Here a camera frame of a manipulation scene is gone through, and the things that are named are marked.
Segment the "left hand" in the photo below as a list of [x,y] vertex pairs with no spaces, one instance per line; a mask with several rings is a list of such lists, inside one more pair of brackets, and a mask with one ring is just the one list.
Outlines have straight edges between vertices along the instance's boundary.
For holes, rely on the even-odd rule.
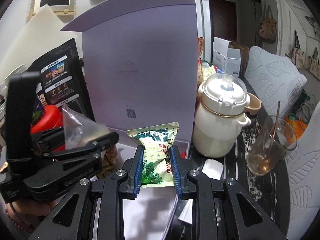
[[27,233],[32,233],[41,223],[40,217],[46,217],[56,206],[57,200],[38,203],[33,200],[18,200],[5,205],[10,220]]

